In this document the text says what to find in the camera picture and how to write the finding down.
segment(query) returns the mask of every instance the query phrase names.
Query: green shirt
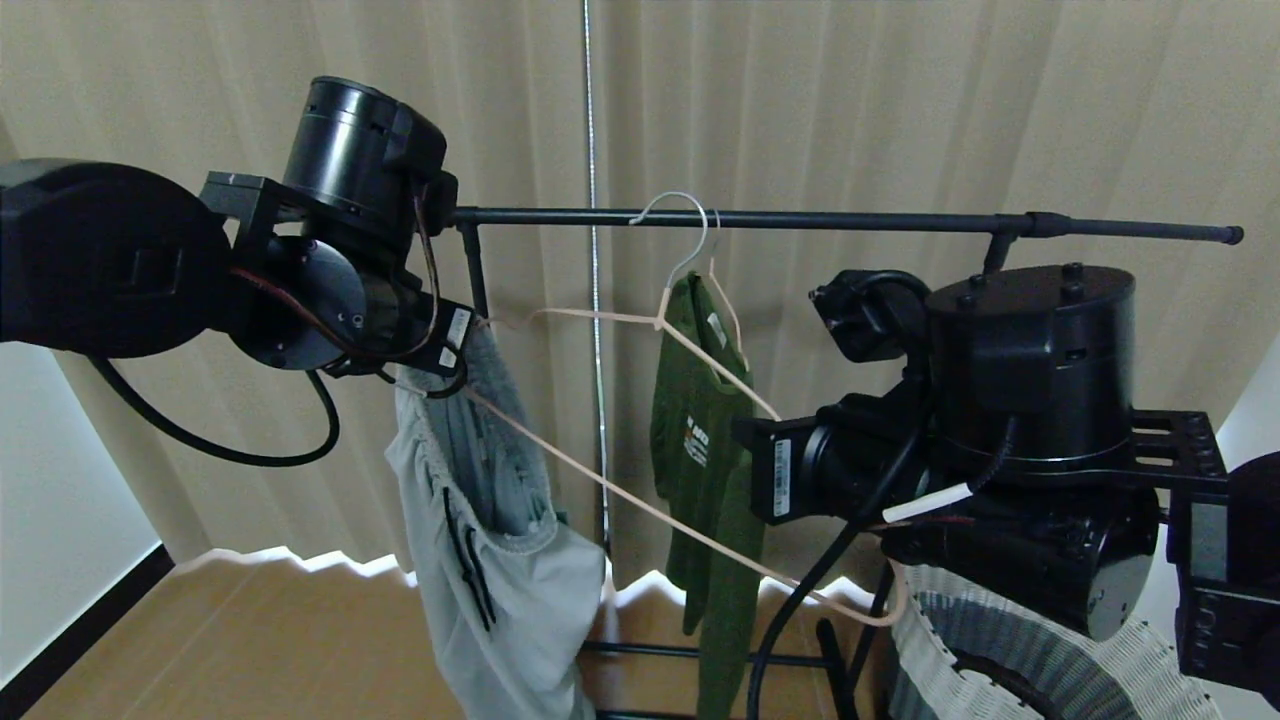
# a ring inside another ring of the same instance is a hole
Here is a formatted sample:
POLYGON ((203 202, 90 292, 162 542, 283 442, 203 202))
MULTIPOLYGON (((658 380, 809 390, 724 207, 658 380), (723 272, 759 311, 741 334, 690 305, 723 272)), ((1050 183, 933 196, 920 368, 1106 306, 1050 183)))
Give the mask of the green shirt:
MULTIPOLYGON (((672 288, 667 322, 751 383, 696 273, 672 288)), ((730 437, 733 418, 750 418, 754 410, 741 391, 663 336, 649 428, 658 496, 677 520, 759 559, 764 524, 750 510, 750 454, 730 437)), ((703 624, 698 717, 724 720, 746 670, 760 578, 680 532, 672 533, 667 577, 687 593, 684 632, 692 634, 703 624)))

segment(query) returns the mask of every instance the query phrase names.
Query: floor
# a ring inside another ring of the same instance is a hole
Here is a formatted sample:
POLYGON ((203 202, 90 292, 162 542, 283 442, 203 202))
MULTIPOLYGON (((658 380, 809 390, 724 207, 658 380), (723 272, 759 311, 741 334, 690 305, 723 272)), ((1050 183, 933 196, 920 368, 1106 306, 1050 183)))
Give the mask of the floor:
MULTIPOLYGON (((27 717, 463 717, 435 667, 411 580, 389 559, 319 560, 215 551, 179 566, 27 717)), ((662 585, 608 593, 593 637, 696 644, 680 633, 681 607, 662 585)), ((781 598, 765 591, 758 633, 781 598)), ((777 652, 817 655, 813 626, 824 616, 847 656, 856 624, 820 606, 801 610, 777 652)), ((584 652, 580 664, 598 707, 692 712, 695 660, 584 652)), ((859 687, 863 717, 872 716, 870 684, 859 687)), ((772 669, 762 716, 833 720, 824 673, 772 669)))

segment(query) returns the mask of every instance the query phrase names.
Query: beige curtain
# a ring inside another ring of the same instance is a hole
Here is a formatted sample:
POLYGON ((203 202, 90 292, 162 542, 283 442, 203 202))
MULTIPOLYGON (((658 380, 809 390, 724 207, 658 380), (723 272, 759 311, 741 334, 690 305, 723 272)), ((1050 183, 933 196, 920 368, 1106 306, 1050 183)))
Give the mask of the beige curtain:
MULTIPOLYGON (((1139 279, 1138 398, 1220 421, 1280 329, 1280 4, 593 1, 600 204, 686 190, 708 206, 993 213, 1233 223, 1235 249, 1144 240, 1023 240, 1011 265, 1083 259, 1139 279)), ((465 202, 586 202, 579 3, 5 3, 0 119, 18 156, 142 165, 198 190, 210 169, 279 176, 307 81, 347 76, 403 99, 451 142, 465 202)), ((495 314, 590 304, 585 231, 485 228, 495 314)), ((653 311, 692 246, 687 231, 602 231, 607 309, 653 311)), ((852 366, 805 293, 841 268, 966 277, 983 238, 724 232, 718 274, 756 387, 787 415, 881 392, 896 368, 852 366)), ((468 287, 457 236, 439 251, 447 295, 468 287)), ((420 261, 413 269, 421 270, 420 261)), ((652 497, 646 430, 658 338, 604 324, 611 474, 652 497)), ((596 456, 590 323, 500 337, 550 439, 596 456)), ((205 459, 157 437, 77 357, 63 366, 179 556, 210 546, 340 548, 407 562, 394 428, 376 380, 330 383, 339 450, 297 470, 205 459)), ((324 428, 306 382, 225 338, 120 364, 192 430, 296 452, 324 428)), ((598 493, 557 468, 579 529, 598 493)), ((618 580, 663 564, 669 530, 612 503, 618 580)), ((769 536, 799 573, 835 524, 769 536)), ((870 557, 863 553, 860 557, 870 557)), ((864 568, 846 566, 864 577, 864 568)))
MULTIPOLYGON (((680 188, 726 209, 1055 210, 1242 224, 1248 238, 1235 249, 1023 240, 1010 265, 1085 260, 1137 274, 1146 407, 1203 407, 1220 423, 1276 337, 1277 3, 593 10, 603 204, 636 206, 680 188)), ((696 234, 604 238, 607 304, 645 311, 696 234)), ((850 391, 882 392, 899 370, 846 363, 809 290, 842 268, 901 268, 941 287, 980 269, 984 246, 982 237, 724 232, 717 275, 744 323, 756 388, 783 415, 801 415, 850 391)), ((605 327, 613 466, 648 497, 657 346, 643 328, 605 327)), ((837 525, 771 530, 767 560, 801 573, 837 525)), ((669 533, 618 503, 613 527, 616 579, 662 566, 669 533)))

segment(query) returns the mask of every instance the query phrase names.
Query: white wall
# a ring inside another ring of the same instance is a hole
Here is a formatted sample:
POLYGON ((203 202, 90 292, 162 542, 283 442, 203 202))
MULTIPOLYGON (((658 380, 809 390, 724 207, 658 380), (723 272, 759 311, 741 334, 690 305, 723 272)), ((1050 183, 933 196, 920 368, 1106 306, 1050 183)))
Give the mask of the white wall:
POLYGON ((0 345, 0 685, 159 542, 52 354, 0 345))
MULTIPOLYGON (((1280 337, 1271 345, 1239 402, 1217 433, 1217 445, 1228 468, 1236 468, 1260 455, 1280 451, 1280 337)), ((1166 638, 1174 638, 1174 610, 1178 607, 1178 575, 1165 562, 1165 532, 1160 532, 1156 562, 1134 614, 1149 620, 1166 638)), ((1228 720, 1280 720, 1256 693, 1216 683, 1206 688, 1228 720)))

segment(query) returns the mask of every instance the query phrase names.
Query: clothing tag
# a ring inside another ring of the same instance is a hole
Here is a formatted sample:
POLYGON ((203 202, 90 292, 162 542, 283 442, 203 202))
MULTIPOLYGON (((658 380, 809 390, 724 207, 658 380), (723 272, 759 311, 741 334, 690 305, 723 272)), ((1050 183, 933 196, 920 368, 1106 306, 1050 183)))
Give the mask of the clothing tag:
POLYGON ((707 430, 698 427, 692 418, 687 419, 685 428, 685 452, 694 459, 703 468, 707 466, 707 446, 710 443, 710 438, 707 437, 707 430))
POLYGON ((773 443, 773 516, 791 512, 791 441, 773 443))
POLYGON ((721 340, 721 347, 728 345, 728 336, 724 334, 724 328, 721 327, 719 315, 717 315, 716 313, 708 315, 707 324, 709 324, 712 329, 716 331, 716 337, 721 340))
POLYGON ((453 320, 449 323, 449 334, 445 336, 449 345, 453 347, 462 347, 462 338, 467 334, 467 323, 471 322, 471 310, 465 307, 458 307, 453 313, 453 320))

